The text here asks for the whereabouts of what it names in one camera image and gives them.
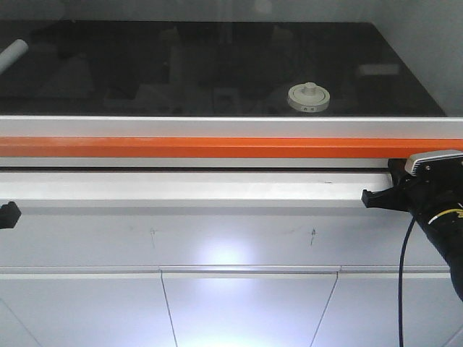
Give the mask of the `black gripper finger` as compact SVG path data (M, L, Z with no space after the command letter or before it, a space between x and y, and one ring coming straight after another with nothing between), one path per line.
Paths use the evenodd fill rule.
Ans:
M15 202L8 202L2 205L0 209L0 229L14 228L21 214Z

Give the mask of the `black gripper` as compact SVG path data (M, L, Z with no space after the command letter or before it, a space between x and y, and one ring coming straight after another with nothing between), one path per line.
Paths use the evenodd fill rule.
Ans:
M439 171L417 177L409 174L404 158L388 159L399 198L417 217L421 226L462 225L462 175ZM364 189L361 201L366 208L395 209L394 189L372 192Z

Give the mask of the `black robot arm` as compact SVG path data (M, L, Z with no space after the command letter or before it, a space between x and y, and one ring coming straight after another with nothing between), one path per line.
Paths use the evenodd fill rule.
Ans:
M390 159L393 186L362 192L367 208L408 212L449 266L451 282L462 297L462 162L442 159L406 171L404 159Z

